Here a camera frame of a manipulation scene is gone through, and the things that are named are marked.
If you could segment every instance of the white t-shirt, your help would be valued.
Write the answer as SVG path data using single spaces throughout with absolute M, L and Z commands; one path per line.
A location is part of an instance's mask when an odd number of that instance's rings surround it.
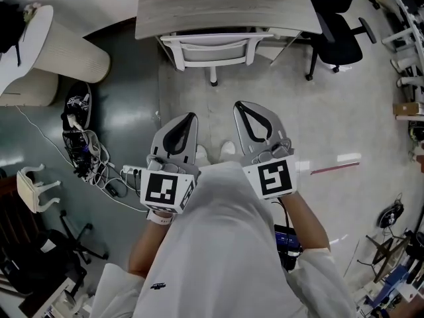
M 201 171 L 147 278 L 106 265 L 91 318 L 304 317 L 300 301 L 309 317 L 355 317 L 326 248 L 306 250 L 297 270 L 284 271 L 272 216 L 240 164 Z

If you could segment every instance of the office chair seat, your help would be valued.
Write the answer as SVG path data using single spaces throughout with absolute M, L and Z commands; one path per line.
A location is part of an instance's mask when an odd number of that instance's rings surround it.
M 312 47 L 318 52 L 320 59 L 326 64 L 347 65 L 362 59 L 362 51 L 345 18 L 339 14 L 322 15 L 335 42 L 327 41 L 323 34 L 312 36 Z

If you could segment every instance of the white power strip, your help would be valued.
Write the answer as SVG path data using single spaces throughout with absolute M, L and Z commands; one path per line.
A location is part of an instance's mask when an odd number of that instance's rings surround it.
M 140 166 L 131 166 L 131 165 L 124 165 L 122 167 L 122 172 L 127 174 L 134 174 L 134 170 L 137 170 L 138 173 L 140 173 L 141 170 L 145 170 L 145 167 Z

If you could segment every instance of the white watch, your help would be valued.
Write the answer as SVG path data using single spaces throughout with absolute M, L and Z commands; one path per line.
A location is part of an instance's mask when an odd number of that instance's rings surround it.
M 147 215 L 147 220 L 153 221 L 153 223 L 156 223 L 159 225 L 169 225 L 173 218 L 174 217 L 163 218 L 155 214 L 155 212 L 153 212 L 152 210 L 150 210 Z

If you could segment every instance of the concrete floor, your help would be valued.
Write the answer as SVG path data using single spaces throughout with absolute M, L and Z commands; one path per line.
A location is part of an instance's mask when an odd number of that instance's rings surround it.
M 134 26 L 91 37 L 90 41 L 112 57 L 109 75 L 92 86 L 90 128 L 108 149 L 118 171 L 123 164 L 146 166 L 150 144 L 160 128 L 156 41 L 136 41 Z M 73 83 L 74 80 L 62 77 L 55 102 L 49 107 L 21 107 L 65 156 L 68 155 L 64 150 L 60 114 Z M 47 192 L 48 197 L 58 196 L 61 200 L 42 214 L 46 226 L 63 231 L 59 213 L 65 209 L 75 234 L 86 223 L 93 224 L 93 234 L 85 240 L 87 247 L 100 254 L 108 250 L 109 262 L 126 267 L 131 247 L 143 230 L 145 214 L 115 203 L 95 186 L 78 179 L 56 149 L 15 107 L 0 110 L 0 138 L 0 167 L 8 175 L 16 174 L 23 166 L 43 163 L 46 169 L 37 173 L 40 180 L 46 184 L 62 181 L 60 187 Z M 142 206 L 131 191 L 122 200 L 135 207 Z M 86 287 L 97 285 L 103 265 L 103 261 L 93 258 L 86 267 L 89 272 Z M 0 306 L 11 318 L 22 315 L 17 305 L 13 298 L 0 295 Z
M 359 26 L 358 17 L 364 17 L 378 40 L 391 33 L 382 10 L 374 10 L 367 0 L 354 0 L 345 17 L 351 27 Z M 257 56 L 248 67 L 218 68 L 218 87 L 209 85 L 204 69 L 176 72 L 167 63 L 159 64 L 155 40 L 137 42 L 133 28 L 92 38 L 110 53 L 113 66 L 107 79 L 93 88 L 91 127 L 120 170 L 123 164 L 145 166 L 160 117 L 165 123 L 193 111 L 199 117 L 199 144 L 216 162 L 226 140 L 233 140 L 241 152 L 232 113 L 235 101 L 252 101 L 273 110 L 303 166 L 298 171 L 299 190 L 326 228 L 337 266 L 355 290 L 372 275 L 355 260 L 367 262 L 374 254 L 365 234 L 382 240 L 375 227 L 379 212 L 402 192 L 405 212 L 394 229 L 400 233 L 415 225 L 424 193 L 423 175 L 407 157 L 411 147 L 407 123 L 395 121 L 392 115 L 392 103 L 401 100 L 395 85 L 398 76 L 389 63 L 393 53 L 380 42 L 371 45 L 365 34 L 356 38 L 364 59 L 345 72 L 334 74 L 318 61 L 314 80 L 306 81 L 311 49 L 295 45 L 272 67 L 269 60 Z M 52 106 L 22 108 L 63 153 L 60 113 L 72 82 L 62 79 Z M 8 174 L 44 163 L 47 169 L 40 176 L 45 182 L 62 180 L 62 186 L 49 193 L 59 196 L 61 203 L 43 214 L 47 226 L 61 229 L 61 209 L 67 210 L 76 231 L 93 223 L 97 241 L 93 246 L 99 252 L 107 248 L 109 261 L 125 267 L 145 216 L 77 179 L 54 147 L 14 107 L 0 110 L 0 138 L 0 167 Z M 360 154 L 360 165 L 310 175 L 311 170 L 336 164 L 343 154 Z M 133 194 L 125 202 L 140 206 Z M 279 211 L 276 221 L 283 221 Z M 96 285 L 103 264 L 93 259 L 86 286 Z M 10 298 L 0 296 L 0 306 L 7 313 L 14 310 L 11 317 L 20 317 Z

